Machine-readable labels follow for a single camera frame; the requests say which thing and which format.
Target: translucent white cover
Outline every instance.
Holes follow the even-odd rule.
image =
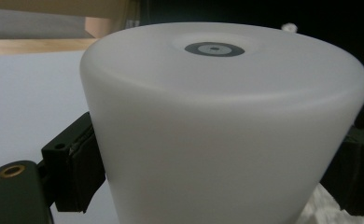
[[[293,223],[364,102],[349,53],[241,24],[117,32],[80,71],[121,224]]]

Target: brass insert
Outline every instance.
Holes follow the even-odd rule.
[[[25,170],[24,165],[12,165],[12,166],[9,166],[9,167],[3,169],[0,172],[0,176],[2,178],[10,178],[10,177],[21,174],[24,170]]]

